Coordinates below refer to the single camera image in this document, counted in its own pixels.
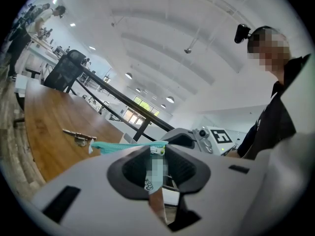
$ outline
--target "black shirt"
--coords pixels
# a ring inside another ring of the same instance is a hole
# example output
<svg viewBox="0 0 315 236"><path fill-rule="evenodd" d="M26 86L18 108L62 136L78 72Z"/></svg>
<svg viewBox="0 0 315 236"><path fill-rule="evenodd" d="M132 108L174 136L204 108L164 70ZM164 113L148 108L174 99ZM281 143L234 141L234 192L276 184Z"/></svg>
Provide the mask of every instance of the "black shirt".
<svg viewBox="0 0 315 236"><path fill-rule="evenodd" d="M255 159L264 149L273 148L279 141L296 133L293 122L280 97L302 70L310 54L291 59L284 66L284 85L277 81L271 97L277 93L249 130L237 152L240 157Z"/></svg>

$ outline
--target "person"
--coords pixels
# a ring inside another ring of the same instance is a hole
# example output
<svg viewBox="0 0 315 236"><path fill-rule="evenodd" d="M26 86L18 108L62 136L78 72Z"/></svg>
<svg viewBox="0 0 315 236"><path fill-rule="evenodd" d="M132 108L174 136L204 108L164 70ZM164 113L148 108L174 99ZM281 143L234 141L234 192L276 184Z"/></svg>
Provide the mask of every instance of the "person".
<svg viewBox="0 0 315 236"><path fill-rule="evenodd" d="M31 12L30 16L26 19L26 22L28 24L31 24L34 22L35 18L39 16L40 13L42 13L44 10L47 10L50 8L50 4L46 3L43 5L37 5L34 10Z"/></svg>
<svg viewBox="0 0 315 236"><path fill-rule="evenodd" d="M90 79L90 77L89 77L89 76L87 76L87 78L85 79L84 85L85 85L85 86L87 86L87 85L88 85L88 83L90 82L90 80L91 80L91 79Z"/></svg>
<svg viewBox="0 0 315 236"><path fill-rule="evenodd" d="M29 10L24 14L23 17L20 18L20 20L16 22L16 24L13 25L11 31L12 35L10 36L9 41L12 41L21 33L22 28L25 27L28 19L31 17L31 14L34 12L35 8L36 5L32 5L31 3L29 4Z"/></svg>
<svg viewBox="0 0 315 236"><path fill-rule="evenodd" d="M260 151L273 148L282 139L296 133L280 97L302 70L310 54L292 58L286 37L268 26L257 28L249 37L248 53L278 79L273 86L269 105L238 149L226 155L254 160Z"/></svg>
<svg viewBox="0 0 315 236"><path fill-rule="evenodd" d="M90 69L90 65L91 65L91 62L87 62L86 65L85 65L85 68L86 69Z"/></svg>
<svg viewBox="0 0 315 236"><path fill-rule="evenodd" d="M81 62L81 65L86 66L87 62L90 61L90 58L84 58Z"/></svg>
<svg viewBox="0 0 315 236"><path fill-rule="evenodd" d="M10 60L10 68L8 72L8 78L15 80L15 64L18 58L20 57L24 47L30 42L31 36L34 36L37 33L39 39L42 38L40 29L44 23L52 16L61 16L65 13L64 6L58 6L55 10L48 9L44 10L34 22L28 25L25 28L22 28L20 34L12 41L8 51L7 51L7 60Z"/></svg>

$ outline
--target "black camera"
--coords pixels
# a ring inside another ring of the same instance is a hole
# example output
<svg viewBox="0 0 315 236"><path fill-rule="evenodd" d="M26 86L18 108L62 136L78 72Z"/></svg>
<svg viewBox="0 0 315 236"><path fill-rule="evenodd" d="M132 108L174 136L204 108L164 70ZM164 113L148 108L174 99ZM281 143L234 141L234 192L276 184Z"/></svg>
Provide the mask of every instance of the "black camera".
<svg viewBox="0 0 315 236"><path fill-rule="evenodd" d="M236 44L242 43L244 39L249 37L250 30L251 28L248 28L247 25L238 25L234 42Z"/></svg>

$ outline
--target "white wall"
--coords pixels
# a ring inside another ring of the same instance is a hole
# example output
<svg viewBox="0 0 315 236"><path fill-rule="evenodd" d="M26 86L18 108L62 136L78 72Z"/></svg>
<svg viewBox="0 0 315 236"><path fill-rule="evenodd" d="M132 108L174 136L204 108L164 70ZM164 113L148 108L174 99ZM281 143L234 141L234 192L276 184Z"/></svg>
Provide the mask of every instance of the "white wall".
<svg viewBox="0 0 315 236"><path fill-rule="evenodd" d="M210 119L203 115L199 115L192 124L191 129L201 129L203 126L217 127L217 125Z"/></svg>
<svg viewBox="0 0 315 236"><path fill-rule="evenodd" d="M93 54L90 55L89 58L91 62L90 70L95 71L96 72L95 74L101 79L103 79L105 74L111 68L111 66L109 65L106 59L103 59L98 55ZM108 74L110 75L109 78L113 78L116 75L113 69L111 69L110 72L107 73L107 75Z"/></svg>
<svg viewBox="0 0 315 236"><path fill-rule="evenodd" d="M109 120L111 124L113 124L116 128L118 128L123 133L127 133L131 137L133 137L136 134L136 131L130 128L127 124L121 122L121 121L112 121ZM135 124L136 128L140 128L141 125ZM156 140L159 140L164 134L166 134L166 131L154 126L148 126L144 133ZM151 142L149 139L145 138L144 136L141 136L138 140L138 143L148 143Z"/></svg>
<svg viewBox="0 0 315 236"><path fill-rule="evenodd" d="M193 124L196 122L198 115L192 112L175 112L168 124L174 128L185 128L191 130Z"/></svg>

